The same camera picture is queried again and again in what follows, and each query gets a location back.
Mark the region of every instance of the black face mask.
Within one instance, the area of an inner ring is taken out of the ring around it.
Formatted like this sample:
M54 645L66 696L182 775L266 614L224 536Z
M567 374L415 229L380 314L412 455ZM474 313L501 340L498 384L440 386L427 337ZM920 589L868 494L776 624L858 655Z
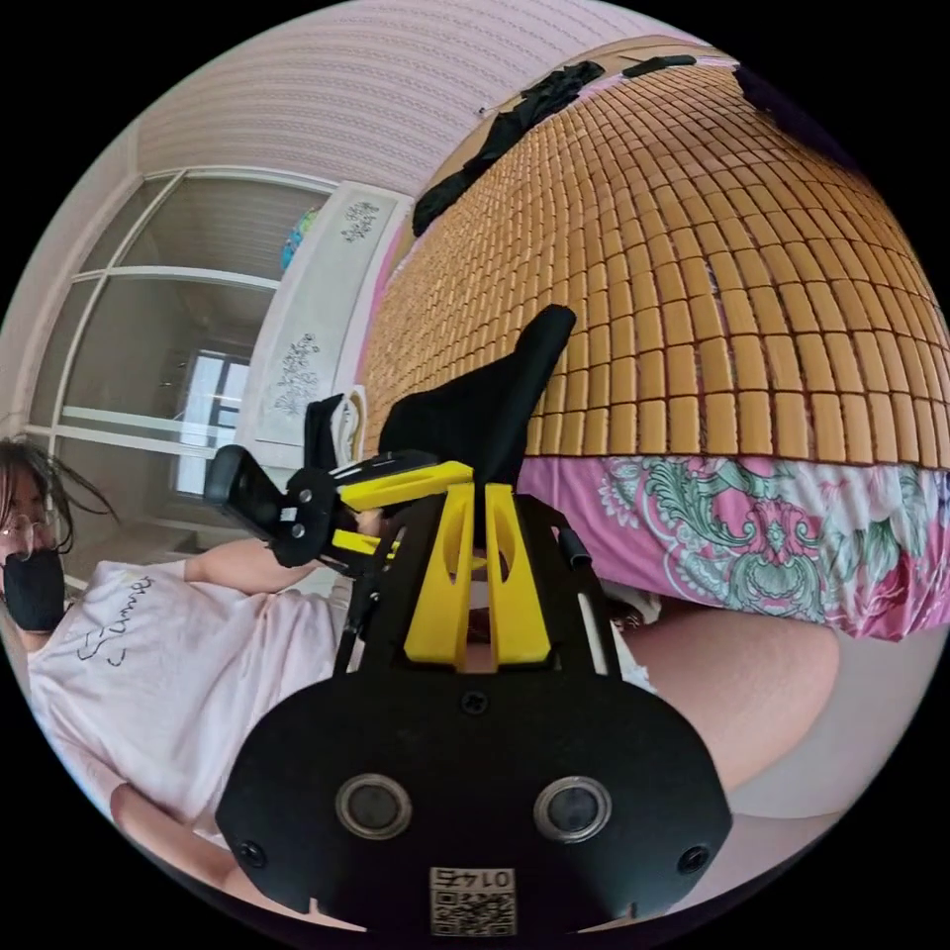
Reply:
M65 617L66 580L57 551L44 548L3 565L3 599L14 623L29 632L52 633Z

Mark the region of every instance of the leg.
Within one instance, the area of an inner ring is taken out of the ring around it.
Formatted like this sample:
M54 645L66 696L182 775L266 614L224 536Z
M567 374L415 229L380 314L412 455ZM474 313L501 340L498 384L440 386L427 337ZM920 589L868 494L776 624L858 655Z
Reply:
M727 790L798 745L838 671L834 633L798 620L689 611L661 615L624 640L703 738Z

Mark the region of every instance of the white cabinet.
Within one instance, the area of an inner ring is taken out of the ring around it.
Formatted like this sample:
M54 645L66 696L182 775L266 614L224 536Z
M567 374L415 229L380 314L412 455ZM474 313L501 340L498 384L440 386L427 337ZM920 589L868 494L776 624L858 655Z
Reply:
M261 465L300 467L307 405L355 382L373 292L412 199L341 182L280 282L250 364L237 442Z

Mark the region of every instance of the camera rig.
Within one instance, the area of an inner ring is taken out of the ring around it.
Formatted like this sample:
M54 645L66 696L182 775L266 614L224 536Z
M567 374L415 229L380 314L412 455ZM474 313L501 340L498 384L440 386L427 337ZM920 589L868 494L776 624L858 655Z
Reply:
M282 565L353 578L332 675L254 727L217 811L264 895L407 939L498 939L652 916L693 888L725 794L692 726L622 678L561 513L424 451L304 467L281 492L230 445L205 500ZM355 530L373 509L396 512L381 538ZM493 673L465 672L479 563Z

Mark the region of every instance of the floral bedsheet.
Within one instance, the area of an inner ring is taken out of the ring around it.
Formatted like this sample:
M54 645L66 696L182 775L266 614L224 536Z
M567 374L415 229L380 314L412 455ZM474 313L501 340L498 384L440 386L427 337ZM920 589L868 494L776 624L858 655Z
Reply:
M526 459L606 580L900 640L950 622L950 473L769 458Z

